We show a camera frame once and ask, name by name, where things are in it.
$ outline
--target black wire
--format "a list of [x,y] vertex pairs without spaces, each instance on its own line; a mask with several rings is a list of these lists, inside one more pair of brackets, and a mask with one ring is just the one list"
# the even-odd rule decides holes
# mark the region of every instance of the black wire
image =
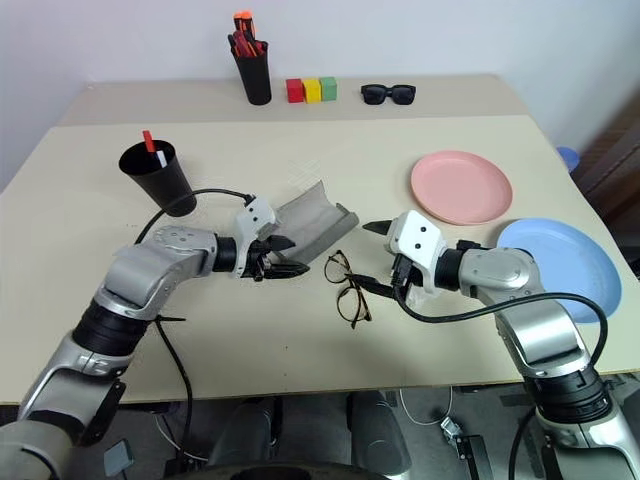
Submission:
[[194,190],[192,193],[188,193],[186,195],[182,195],[181,197],[176,198],[174,201],[169,203],[169,205],[165,206],[164,210],[160,210],[153,217],[151,217],[151,220],[149,220],[147,224],[144,226],[144,228],[142,229],[142,231],[140,232],[140,234],[138,235],[138,238],[136,238],[136,241],[134,243],[138,244],[142,242],[142,240],[144,240],[144,237],[147,235],[147,233],[149,233],[149,230],[151,230],[151,227],[153,227],[153,225],[158,221],[158,219],[164,214],[165,210],[171,207],[175,207],[178,203],[180,203],[183,200],[186,200],[187,198],[190,198],[193,195],[200,195],[202,193],[223,193],[225,195],[232,195],[234,197],[242,198],[245,201],[245,203],[249,203],[255,198],[253,195],[247,195],[245,193],[236,192],[234,190],[227,190],[226,188],[201,188],[200,190]]
[[173,361],[175,362],[176,367],[180,372],[180,376],[182,377],[182,381],[184,382],[184,388],[187,391],[187,415],[184,421],[184,430],[182,431],[180,450],[178,451],[177,455],[177,457],[179,458],[178,464],[182,465],[183,460],[186,458],[184,454],[185,444],[187,442],[187,439],[189,438],[189,434],[191,431],[191,416],[193,415],[193,391],[191,390],[191,381],[189,380],[189,375],[187,375],[187,371],[185,370],[184,365],[182,364],[182,361],[178,356],[178,353],[176,352],[175,348],[173,348],[173,345],[171,345],[169,337],[167,337],[164,328],[162,328],[162,323],[160,322],[160,320],[154,320],[154,323],[156,324],[156,328],[158,329],[160,337],[162,337],[162,341],[171,354],[171,358],[173,358]]
[[162,420],[162,423],[164,423],[164,426],[167,429],[167,434],[169,435],[169,438],[171,440],[173,440],[173,443],[176,443],[176,437],[173,435],[173,430],[171,430],[171,427],[169,426],[169,422],[167,421],[167,417],[165,417],[163,414],[161,414],[160,415],[160,419]]
[[507,308],[516,307],[518,305],[525,305],[531,302],[539,302],[541,300],[572,300],[574,302],[580,302],[584,305],[588,306],[595,312],[598,316],[598,320],[600,322],[600,334],[598,336],[598,342],[596,343],[595,348],[593,349],[593,354],[591,355],[591,365],[595,366],[596,362],[602,355],[602,350],[604,350],[604,346],[607,343],[607,337],[609,335],[609,323],[607,322],[607,315],[604,313],[602,308],[595,303],[593,300],[588,299],[587,297],[583,297],[582,295],[576,295],[574,293],[554,293],[554,292],[545,292],[538,293],[535,295],[530,295],[528,297],[520,297],[514,298],[513,300],[507,300],[506,302],[496,303],[495,305],[491,305],[488,307],[479,308],[477,310],[472,310],[466,313],[460,313],[457,315],[443,315],[440,317],[428,317],[426,315],[420,315],[417,312],[414,312],[409,308],[406,304],[405,299],[402,296],[402,290],[400,285],[396,285],[393,287],[393,298],[398,302],[400,308],[404,310],[407,314],[415,318],[416,320],[420,320],[421,322],[426,323],[451,323],[451,322],[461,322],[463,320],[469,320],[471,318],[479,317],[481,315],[486,315],[488,313],[499,312],[500,310],[504,310]]
[[[234,197],[239,197],[242,198],[245,201],[245,204],[250,203],[251,201],[253,201],[253,199],[255,198],[253,195],[248,195],[245,193],[240,193],[240,192],[236,192],[233,190],[227,190],[225,188],[202,188],[199,190],[194,190],[192,193],[183,195],[181,197],[176,198],[174,201],[170,202],[165,209],[169,209],[175,205],[177,205],[178,203],[180,203],[183,200],[186,200],[187,198],[191,197],[192,195],[201,195],[203,193],[222,193],[225,195],[231,195]],[[156,213],[153,217],[151,217],[151,220],[149,220],[147,222],[147,224],[144,226],[144,228],[142,229],[142,231],[138,234],[138,238],[136,238],[134,244],[138,244],[140,242],[142,242],[142,240],[144,240],[144,237],[147,235],[147,233],[149,233],[149,230],[151,230],[151,227],[153,227],[153,225],[158,221],[158,219],[164,214],[164,210],[160,210],[158,213]],[[182,463],[184,462],[186,455],[185,453],[185,444],[189,438],[189,434],[191,432],[191,418],[193,415],[193,391],[191,389],[191,381],[189,380],[189,376],[187,375],[187,371],[184,368],[184,365],[182,364],[182,361],[180,360],[180,357],[178,356],[178,353],[176,352],[175,348],[173,348],[173,345],[171,344],[171,341],[169,340],[169,337],[167,337],[167,334],[164,331],[164,328],[162,328],[162,324],[160,323],[161,321],[161,317],[158,317],[154,320],[154,323],[156,325],[156,328],[158,329],[158,333],[160,334],[160,337],[162,338],[162,341],[164,342],[165,346],[167,347],[167,350],[169,350],[169,353],[171,354],[171,358],[173,358],[174,363],[176,364],[176,367],[178,369],[178,371],[180,372],[180,376],[182,377],[182,381],[184,382],[184,388],[187,391],[187,415],[184,421],[184,429],[182,431],[182,440],[180,442],[180,449],[178,450],[178,454],[176,455],[176,458],[178,458],[179,465],[182,465]]]
[[529,410],[524,418],[520,421],[520,425],[518,426],[518,430],[516,431],[516,436],[513,437],[511,451],[509,452],[509,480],[515,480],[516,478],[516,460],[518,459],[518,448],[520,447],[520,442],[522,441],[524,431],[527,429],[527,425],[529,424],[535,413],[536,408],[532,407],[531,410]]

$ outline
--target cable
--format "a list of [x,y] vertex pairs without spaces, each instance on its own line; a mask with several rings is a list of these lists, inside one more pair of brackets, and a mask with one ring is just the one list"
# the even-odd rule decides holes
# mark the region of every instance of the cable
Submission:
[[162,215],[164,215],[165,210],[171,207],[175,207],[178,203],[180,203],[183,200],[186,200],[187,198],[190,198],[191,196],[201,195],[203,193],[222,193],[225,195],[239,197],[245,201],[245,204],[250,203],[255,198],[253,195],[247,195],[246,193],[240,193],[234,190],[227,190],[226,188],[201,188],[199,190],[194,190],[191,193],[188,193],[186,195],[182,195],[181,197],[176,198],[174,201],[170,202],[169,205],[165,206],[164,210],[160,210],[153,217],[151,217],[151,220],[147,222],[147,224],[144,226],[142,231],[138,234],[138,238],[136,238],[136,241],[134,243],[138,244],[142,242],[142,240],[144,240],[144,237],[146,237],[147,233],[149,233],[149,230],[151,230],[151,227],[153,227],[153,225],[158,221],[158,219]]
[[520,447],[520,442],[522,441],[524,431],[526,430],[527,425],[529,424],[535,413],[536,408],[532,407],[520,422],[518,430],[516,431],[516,436],[513,437],[511,451],[509,452],[509,480],[515,480],[516,478],[516,460],[518,458],[518,447]]
[[418,420],[413,418],[411,416],[411,414],[409,413],[409,410],[407,409],[407,404],[404,403],[404,397],[402,396],[402,389],[399,389],[399,392],[400,392],[400,403],[402,404],[402,409],[404,410],[404,413],[406,413],[407,417],[409,417],[409,420],[411,420],[411,422],[415,423],[416,425],[422,425],[423,427],[429,427],[431,425],[437,425],[440,422],[442,422],[442,420],[447,418],[449,416],[449,414],[451,413],[451,406],[453,405],[453,386],[449,387],[449,406],[447,407],[447,411],[438,420],[433,420],[432,422],[419,422]]
[[167,350],[169,350],[169,353],[171,354],[171,358],[173,358],[173,361],[176,364],[178,371],[180,372],[180,376],[182,377],[182,381],[184,382],[184,388],[187,391],[187,416],[184,421],[184,430],[182,431],[182,440],[180,441],[180,448],[178,449],[178,457],[180,458],[179,464],[181,464],[186,454],[184,450],[184,446],[187,439],[189,438],[189,433],[191,431],[191,416],[193,415],[193,391],[191,390],[191,382],[189,381],[189,376],[187,375],[187,371],[184,369],[184,365],[182,364],[182,361],[180,360],[178,353],[173,348],[173,345],[171,345],[171,342],[169,341],[169,338],[167,337],[167,334],[165,333],[164,328],[162,328],[162,324],[160,323],[160,320],[156,319],[154,320],[154,323],[156,324],[156,328],[158,329],[158,333],[160,334],[160,337],[162,337],[162,341],[167,347]]
[[167,417],[165,417],[164,414],[160,414],[160,418],[162,419],[162,423],[164,424],[164,426],[167,427],[167,433],[169,434],[169,438],[175,442],[176,437],[173,435],[173,430],[171,430],[171,427],[169,426],[169,422],[167,422]]
[[[250,203],[255,198],[253,195],[248,195],[248,194],[245,194],[245,193],[236,192],[234,190],[227,190],[225,188],[202,188],[200,190],[194,190],[193,192],[191,192],[189,194],[182,195],[181,197],[176,198],[175,200],[170,202],[165,207],[165,209],[171,208],[171,207],[177,205],[181,201],[186,200],[187,198],[189,198],[191,196],[201,195],[203,193],[222,193],[222,194],[225,194],[225,195],[231,195],[231,196],[234,196],[234,197],[239,197],[239,198],[242,198],[245,201],[245,204]],[[151,230],[151,227],[153,227],[153,225],[158,221],[158,219],[163,214],[164,214],[164,210],[160,210],[153,217],[151,217],[151,220],[149,220],[147,222],[147,224],[144,226],[142,231],[138,234],[138,237],[136,238],[134,244],[139,244],[139,243],[142,242],[142,240],[144,240],[144,237],[147,235],[147,233],[149,233],[149,230]],[[162,324],[160,323],[160,318],[159,317],[156,318],[154,320],[154,323],[156,325],[156,328],[158,329],[158,333],[160,334],[160,337],[162,338],[162,341],[164,342],[165,346],[167,347],[167,350],[169,350],[169,353],[171,354],[171,358],[173,358],[173,361],[176,364],[176,368],[180,372],[180,376],[182,377],[182,381],[184,382],[184,387],[185,387],[185,390],[187,392],[187,415],[186,415],[185,422],[184,422],[184,429],[182,431],[182,439],[180,441],[180,446],[178,447],[175,444],[175,442],[173,442],[169,438],[167,438],[167,440],[170,440],[171,443],[174,446],[176,446],[176,448],[178,449],[177,458],[180,460],[179,463],[182,463],[182,460],[184,460],[185,456],[190,456],[190,455],[187,455],[187,453],[185,452],[184,446],[185,446],[186,441],[189,438],[189,434],[190,434],[190,431],[191,431],[191,418],[192,418],[192,415],[193,415],[193,391],[191,389],[191,382],[189,381],[189,376],[187,375],[187,371],[185,370],[184,365],[182,364],[182,361],[180,360],[180,357],[178,356],[178,353],[176,352],[175,348],[173,348],[173,345],[171,344],[171,341],[169,340],[169,337],[167,337],[167,334],[165,333],[164,328],[162,328]]]
[[[160,426],[160,422],[158,422],[158,416],[157,416],[157,415],[154,415],[154,419],[155,419],[155,422],[156,422],[156,428],[157,428],[157,429],[158,429],[158,431],[160,432],[160,435],[162,435],[162,436],[164,437],[164,439],[165,439],[167,442],[169,442],[173,448],[175,448],[176,450],[180,450],[180,447],[176,444],[176,442],[174,442],[173,440],[171,440],[171,439],[169,438],[169,435],[167,435],[167,434],[165,433],[165,431],[164,431],[164,430],[162,430],[162,427]],[[208,462],[208,461],[209,461],[209,459],[208,459],[208,458],[199,457],[199,456],[197,456],[197,455],[193,455],[193,454],[191,454],[191,453],[189,453],[189,452],[184,452],[184,454],[185,454],[187,457],[189,457],[189,458],[193,458],[194,460],[200,460],[201,462]]]
[[457,315],[443,315],[440,317],[428,317],[426,315],[420,315],[417,312],[414,312],[409,308],[406,304],[405,299],[402,297],[402,290],[400,285],[394,285],[393,287],[393,298],[400,308],[404,310],[411,317],[419,320],[421,322],[426,323],[451,323],[451,322],[461,322],[463,320],[469,320],[471,318],[476,318],[481,315],[486,315],[488,313],[496,313],[500,310],[505,310],[507,308],[517,307],[519,305],[525,305],[527,303],[539,302],[541,300],[572,300],[574,302],[580,302],[584,305],[588,306],[595,312],[598,316],[598,320],[600,322],[600,335],[598,336],[598,342],[596,343],[595,348],[593,349],[593,354],[591,355],[591,365],[595,366],[596,362],[602,355],[602,350],[604,350],[604,346],[607,343],[607,337],[609,335],[609,324],[607,322],[607,315],[604,313],[602,308],[595,303],[593,300],[588,299],[587,297],[583,297],[582,295],[576,295],[574,293],[555,293],[555,292],[545,292],[538,293],[536,295],[530,295],[528,297],[520,297],[515,298],[513,300],[507,300],[506,302],[496,303],[495,305],[490,305],[488,307],[479,308],[477,310],[472,310],[466,313],[460,313]]

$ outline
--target black cup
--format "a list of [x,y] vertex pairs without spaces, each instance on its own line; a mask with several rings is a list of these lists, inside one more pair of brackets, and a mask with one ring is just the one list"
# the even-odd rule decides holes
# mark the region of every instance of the black cup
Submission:
[[257,57],[236,57],[233,50],[231,51],[238,65],[247,100],[253,105],[266,105],[271,101],[271,81],[269,79],[269,63],[267,62],[269,44],[267,42],[260,43],[264,53]]
[[190,196],[169,208],[178,198],[192,193],[176,158],[176,149],[169,142],[154,140],[156,150],[162,150],[167,166],[162,168],[158,158],[147,151],[144,142],[129,148],[120,157],[120,170],[129,175],[154,202],[172,217],[188,215],[196,208],[196,197]]

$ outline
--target eyeglasses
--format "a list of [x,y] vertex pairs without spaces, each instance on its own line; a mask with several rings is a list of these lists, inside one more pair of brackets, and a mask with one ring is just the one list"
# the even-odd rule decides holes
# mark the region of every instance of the eyeglasses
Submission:
[[351,275],[353,275],[351,265],[349,265],[349,260],[342,253],[342,250],[338,250],[331,255],[324,264],[324,276],[329,282],[335,284],[348,282],[338,293],[336,305],[340,316],[349,322],[351,328],[355,330],[356,323],[359,321],[366,320],[370,322],[372,319],[362,289],[351,280]]
[[367,105],[380,105],[387,97],[398,105],[410,105],[416,97],[416,87],[413,85],[394,85],[391,88],[384,85],[371,84],[360,87],[360,93]]

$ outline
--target pink plate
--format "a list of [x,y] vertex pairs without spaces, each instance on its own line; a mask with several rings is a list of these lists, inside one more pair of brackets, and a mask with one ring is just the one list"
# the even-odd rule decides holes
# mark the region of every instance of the pink plate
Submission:
[[454,225],[478,225],[509,209],[511,184],[493,163],[455,150],[425,155],[411,172],[418,203],[440,220]]

